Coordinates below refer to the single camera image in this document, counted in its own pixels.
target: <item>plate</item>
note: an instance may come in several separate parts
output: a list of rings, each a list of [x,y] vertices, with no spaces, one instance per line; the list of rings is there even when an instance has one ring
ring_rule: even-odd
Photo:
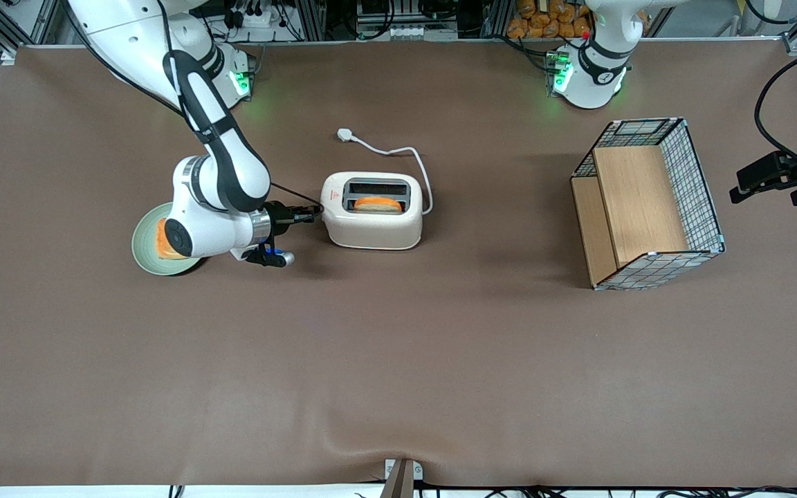
[[[181,274],[202,261],[202,258],[162,259],[158,257],[156,228],[158,220],[168,217],[168,212],[171,212],[171,204],[173,203],[167,202],[147,212],[141,218],[140,223],[137,223],[137,228],[134,229],[134,235],[131,237],[131,253],[134,255],[134,261],[137,261],[140,268],[153,275]]]

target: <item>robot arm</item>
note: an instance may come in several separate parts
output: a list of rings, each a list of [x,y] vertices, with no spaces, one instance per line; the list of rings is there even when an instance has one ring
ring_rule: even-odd
[[[607,104],[626,75],[626,61],[644,32],[639,11],[671,7],[686,0],[587,0],[595,22],[582,45],[567,44],[566,67],[553,90],[573,105],[595,109]]]
[[[174,251],[186,257],[231,252],[264,266],[291,264],[293,256],[276,251],[274,237],[290,224],[312,221],[316,211],[266,202],[268,168],[212,81],[222,74],[222,50],[199,20],[174,14],[201,2],[110,0],[105,8],[99,0],[69,3],[89,48],[119,76],[178,109],[208,152],[174,170],[174,202],[165,222]]]

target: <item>wooden panel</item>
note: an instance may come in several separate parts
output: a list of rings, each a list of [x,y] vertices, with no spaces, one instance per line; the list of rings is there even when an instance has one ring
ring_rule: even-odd
[[[614,261],[614,246],[607,229],[605,205],[601,201],[601,189],[595,176],[579,176],[570,179],[574,191],[576,217],[583,236],[583,249],[586,253],[586,268],[592,286],[610,277],[617,271]]]
[[[686,251],[660,147],[600,147],[594,157],[617,266],[645,252]]]

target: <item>white cable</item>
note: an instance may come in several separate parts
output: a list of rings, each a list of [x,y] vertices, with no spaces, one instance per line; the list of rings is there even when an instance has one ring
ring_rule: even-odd
[[[417,164],[420,165],[420,172],[423,173],[423,182],[426,183],[426,195],[430,201],[430,204],[427,206],[426,210],[423,211],[423,214],[429,214],[432,211],[432,187],[430,186],[430,176],[429,174],[426,174],[426,167],[423,166],[423,160],[421,160],[420,154],[417,153],[417,149],[413,147],[402,147],[400,149],[393,149],[391,151],[381,151],[380,149],[373,148],[372,146],[368,145],[367,142],[361,138],[358,138],[358,136],[352,135],[352,132],[348,129],[345,129],[345,127],[342,127],[338,130],[338,137],[343,142],[352,141],[357,142],[357,144],[362,144],[367,148],[367,150],[376,152],[380,155],[391,156],[398,154],[399,152],[412,152],[412,154],[414,154],[414,158],[417,159]]]

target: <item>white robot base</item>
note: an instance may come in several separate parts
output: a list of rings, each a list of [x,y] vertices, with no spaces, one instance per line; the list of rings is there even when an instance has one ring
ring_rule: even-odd
[[[561,95],[570,104],[582,109],[597,109],[607,104],[614,94],[620,91],[626,68],[614,76],[613,73],[604,73],[599,77],[608,81],[596,82],[596,79],[580,67],[579,50],[572,45],[558,48],[556,56],[555,75],[547,77],[547,84],[551,85],[551,93]]]
[[[212,78],[223,103],[232,109],[244,99],[250,99],[254,87],[255,57],[230,44],[217,44],[223,51],[223,69]]]
[[[393,199],[400,212],[363,212],[354,203],[366,196]],[[420,242],[423,233],[423,190],[412,176],[398,173],[345,171],[322,187],[322,220],[338,246],[401,251]]]

